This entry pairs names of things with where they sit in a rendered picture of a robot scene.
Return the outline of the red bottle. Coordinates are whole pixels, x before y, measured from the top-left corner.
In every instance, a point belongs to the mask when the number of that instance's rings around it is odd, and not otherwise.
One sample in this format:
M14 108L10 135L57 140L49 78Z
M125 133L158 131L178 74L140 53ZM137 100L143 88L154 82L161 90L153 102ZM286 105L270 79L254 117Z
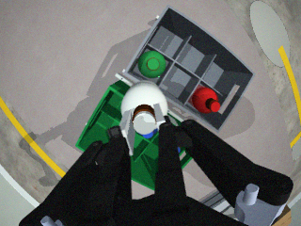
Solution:
M217 112L220 109L220 103L216 93L209 88L198 85L194 93L188 100L197 111L208 114Z

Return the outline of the white bottle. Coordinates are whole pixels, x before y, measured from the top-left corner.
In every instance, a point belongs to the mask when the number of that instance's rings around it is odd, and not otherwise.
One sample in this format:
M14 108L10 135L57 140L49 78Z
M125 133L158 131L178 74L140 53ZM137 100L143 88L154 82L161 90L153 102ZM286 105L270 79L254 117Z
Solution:
M167 101L164 94L151 81L135 82L124 95L121 102L121 115L131 110L132 123L137 133L146 135L157 127L154 104L160 104L164 116L167 115ZM154 129L155 128L155 129Z

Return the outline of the green plastic crate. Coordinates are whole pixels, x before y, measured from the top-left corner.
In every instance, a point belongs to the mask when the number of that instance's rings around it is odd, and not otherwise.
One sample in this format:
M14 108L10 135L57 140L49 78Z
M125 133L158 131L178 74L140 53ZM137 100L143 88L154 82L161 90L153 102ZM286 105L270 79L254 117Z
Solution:
M75 147L84 152L95 140L101 140L103 144L109 141L107 129L112 126L119 125L122 118L120 111L121 101L129 87L130 86L121 80L108 87L88 120L86 127L75 144ZM113 91L115 92L114 94L112 94ZM169 113L167 113L167 115L173 125L182 126L181 122L176 118L171 116ZM95 120L95 123L93 123L93 119ZM131 155L132 180L152 190L154 190L155 187L155 173L158 172L158 134L159 132L151 138L144 138L135 131L134 153ZM184 151L186 155L181 160L182 169L192 159L184 147L181 147L179 156L181 156Z

